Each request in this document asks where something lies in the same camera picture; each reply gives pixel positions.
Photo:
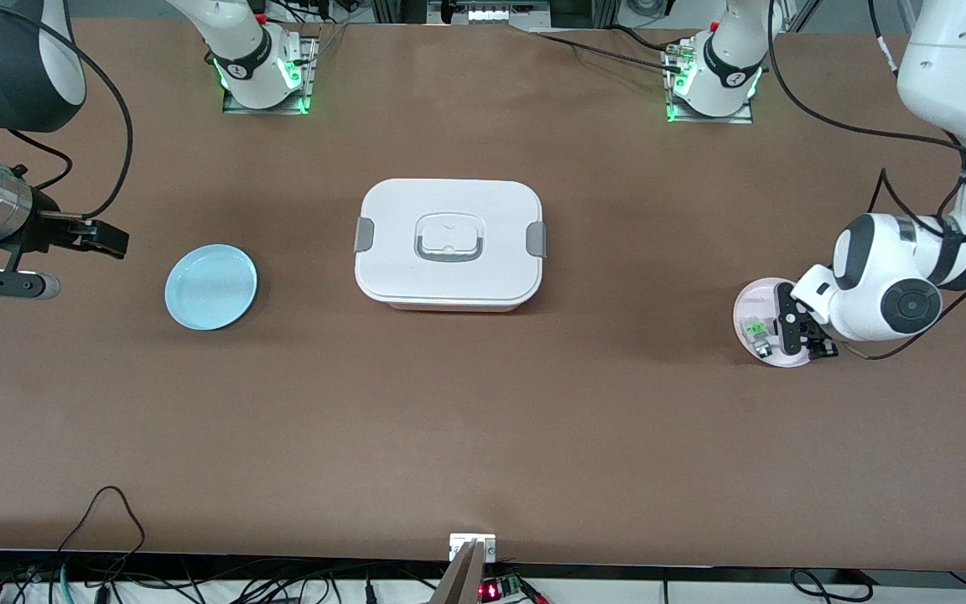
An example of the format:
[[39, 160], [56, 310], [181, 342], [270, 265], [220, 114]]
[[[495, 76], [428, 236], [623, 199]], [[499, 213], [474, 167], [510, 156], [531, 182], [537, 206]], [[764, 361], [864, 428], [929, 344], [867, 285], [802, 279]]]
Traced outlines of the small white mounting bracket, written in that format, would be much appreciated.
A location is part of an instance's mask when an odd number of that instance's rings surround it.
[[472, 545], [475, 542], [486, 544], [486, 563], [494, 565], [497, 561], [497, 539], [490, 533], [451, 533], [449, 535], [449, 562], [452, 562], [459, 550], [464, 545]]

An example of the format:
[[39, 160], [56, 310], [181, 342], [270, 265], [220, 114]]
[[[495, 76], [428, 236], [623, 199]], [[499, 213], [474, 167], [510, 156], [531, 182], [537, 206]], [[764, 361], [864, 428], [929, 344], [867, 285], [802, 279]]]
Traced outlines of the light blue plate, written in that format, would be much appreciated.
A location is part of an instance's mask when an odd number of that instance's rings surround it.
[[178, 325], [217, 331], [240, 320], [258, 294], [256, 264], [240, 248], [210, 244], [186, 253], [169, 272], [164, 304]]

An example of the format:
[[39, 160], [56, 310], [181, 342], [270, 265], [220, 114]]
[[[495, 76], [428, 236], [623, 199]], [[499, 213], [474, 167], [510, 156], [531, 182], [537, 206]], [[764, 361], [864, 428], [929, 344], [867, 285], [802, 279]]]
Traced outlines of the white lidded storage box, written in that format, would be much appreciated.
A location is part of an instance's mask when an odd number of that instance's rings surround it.
[[510, 312], [539, 290], [542, 202], [507, 180], [389, 179], [367, 191], [354, 278], [400, 310]]

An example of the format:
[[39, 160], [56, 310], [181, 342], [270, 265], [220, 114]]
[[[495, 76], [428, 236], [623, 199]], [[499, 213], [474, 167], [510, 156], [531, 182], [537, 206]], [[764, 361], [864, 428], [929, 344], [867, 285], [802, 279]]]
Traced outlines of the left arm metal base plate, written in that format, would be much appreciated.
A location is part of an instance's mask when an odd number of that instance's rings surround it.
[[666, 66], [675, 66], [678, 72], [663, 74], [663, 87], [666, 89], [666, 114], [668, 122], [696, 122], [722, 123], [722, 125], [751, 125], [754, 122], [754, 112], [751, 99], [756, 93], [756, 83], [762, 76], [762, 68], [756, 69], [754, 76], [745, 86], [740, 107], [733, 113], [724, 116], [713, 116], [701, 113], [698, 108], [691, 106], [686, 93], [693, 84], [694, 77], [700, 72], [694, 60], [694, 37], [679, 39], [678, 42], [667, 45], [666, 50], [660, 51], [660, 57]]

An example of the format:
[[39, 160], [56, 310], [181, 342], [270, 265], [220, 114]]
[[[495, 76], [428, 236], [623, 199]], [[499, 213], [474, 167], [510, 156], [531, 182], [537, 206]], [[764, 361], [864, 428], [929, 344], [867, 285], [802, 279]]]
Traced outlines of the aluminium frame with light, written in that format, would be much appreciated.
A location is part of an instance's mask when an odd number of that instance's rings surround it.
[[361, 0], [377, 23], [512, 24], [597, 29], [617, 22], [624, 0]]

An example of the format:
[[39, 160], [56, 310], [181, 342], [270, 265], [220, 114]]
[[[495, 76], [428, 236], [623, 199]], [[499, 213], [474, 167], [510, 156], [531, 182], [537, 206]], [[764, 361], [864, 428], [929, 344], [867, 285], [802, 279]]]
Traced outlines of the pink plate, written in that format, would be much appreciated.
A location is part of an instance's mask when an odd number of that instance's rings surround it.
[[[781, 349], [781, 339], [779, 339], [776, 328], [777, 306], [774, 288], [779, 285], [782, 280], [788, 279], [763, 278], [748, 283], [748, 285], [744, 287], [739, 294], [737, 294], [732, 313], [733, 326], [735, 327], [737, 337], [739, 337], [740, 344], [743, 345], [745, 351], [750, 353], [752, 358], [755, 360], [772, 367], [794, 368], [806, 366], [806, 364], [809, 364], [810, 361], [804, 356], [804, 353], [801, 353], [800, 356], [790, 357], [785, 355]], [[776, 334], [776, 345], [774, 347], [755, 349], [747, 343], [747, 340], [743, 334], [743, 329], [741, 329], [741, 320], [743, 320], [745, 317], [751, 316], [760, 317], [763, 320], [773, 322], [773, 329], [774, 333]]]

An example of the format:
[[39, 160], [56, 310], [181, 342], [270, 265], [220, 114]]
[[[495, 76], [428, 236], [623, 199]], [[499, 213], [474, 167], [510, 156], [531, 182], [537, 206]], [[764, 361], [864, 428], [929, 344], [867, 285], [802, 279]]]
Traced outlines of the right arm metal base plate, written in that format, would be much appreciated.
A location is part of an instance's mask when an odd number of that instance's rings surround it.
[[288, 82], [291, 91], [276, 106], [252, 108], [243, 106], [236, 96], [231, 93], [231, 84], [226, 79], [225, 72], [214, 64], [219, 73], [222, 89], [221, 111], [227, 115], [307, 115], [311, 108], [312, 93], [314, 93], [315, 72], [319, 58], [319, 39], [315, 37], [300, 38], [298, 34], [289, 34], [289, 38], [297, 39], [296, 49], [283, 50], [288, 59], [280, 62], [281, 74]]

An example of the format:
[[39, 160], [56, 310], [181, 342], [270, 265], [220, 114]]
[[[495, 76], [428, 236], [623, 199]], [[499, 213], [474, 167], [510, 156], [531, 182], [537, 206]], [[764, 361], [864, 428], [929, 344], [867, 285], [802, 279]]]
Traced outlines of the circuit board with red display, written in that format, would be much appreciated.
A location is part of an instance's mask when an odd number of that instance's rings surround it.
[[480, 604], [494, 604], [514, 596], [524, 596], [524, 588], [517, 574], [498, 575], [480, 581], [478, 599]]

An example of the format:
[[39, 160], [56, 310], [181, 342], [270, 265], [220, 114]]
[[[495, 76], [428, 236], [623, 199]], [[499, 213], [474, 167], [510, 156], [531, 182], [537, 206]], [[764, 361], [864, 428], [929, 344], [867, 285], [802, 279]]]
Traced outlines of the grey metal bar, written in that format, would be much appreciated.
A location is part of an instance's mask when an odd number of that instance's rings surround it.
[[427, 604], [480, 604], [478, 588], [486, 569], [486, 544], [464, 545], [449, 562]]

